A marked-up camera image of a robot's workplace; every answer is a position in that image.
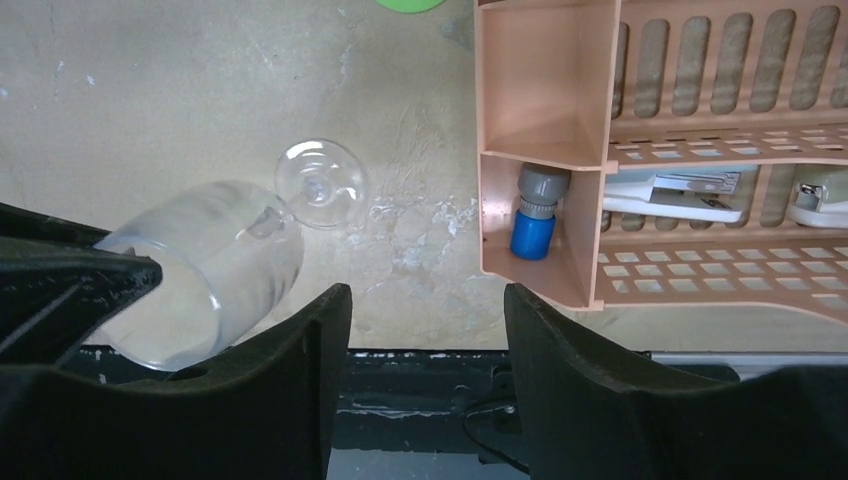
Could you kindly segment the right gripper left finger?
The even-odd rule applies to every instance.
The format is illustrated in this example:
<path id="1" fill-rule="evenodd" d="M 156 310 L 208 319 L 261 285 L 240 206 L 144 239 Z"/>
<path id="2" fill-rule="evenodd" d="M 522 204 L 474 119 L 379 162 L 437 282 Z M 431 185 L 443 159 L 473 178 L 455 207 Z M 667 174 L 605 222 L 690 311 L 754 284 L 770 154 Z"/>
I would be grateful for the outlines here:
<path id="1" fill-rule="evenodd" d="M 1 371 L 5 479 L 323 479 L 352 293 L 164 380 L 99 384 L 46 366 Z"/>

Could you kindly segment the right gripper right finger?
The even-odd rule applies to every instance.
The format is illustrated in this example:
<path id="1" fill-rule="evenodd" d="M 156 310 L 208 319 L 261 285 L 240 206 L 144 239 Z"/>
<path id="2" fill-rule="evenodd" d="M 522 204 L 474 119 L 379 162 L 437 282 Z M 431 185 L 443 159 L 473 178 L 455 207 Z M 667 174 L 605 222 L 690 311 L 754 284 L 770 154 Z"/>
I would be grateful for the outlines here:
<path id="1" fill-rule="evenodd" d="M 504 291 L 534 479 L 843 479 L 847 370 L 790 366 L 743 382 L 684 372 Z"/>

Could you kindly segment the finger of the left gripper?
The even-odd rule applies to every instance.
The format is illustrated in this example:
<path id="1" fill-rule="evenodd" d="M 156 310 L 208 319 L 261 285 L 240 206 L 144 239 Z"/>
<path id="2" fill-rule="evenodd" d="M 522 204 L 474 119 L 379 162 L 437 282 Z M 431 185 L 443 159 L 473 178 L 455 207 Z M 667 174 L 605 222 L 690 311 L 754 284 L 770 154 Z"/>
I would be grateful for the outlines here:
<path id="1" fill-rule="evenodd" d="M 161 266 L 96 249 L 107 231 L 1 206 L 1 362 L 61 365 L 102 324 L 158 287 Z"/>

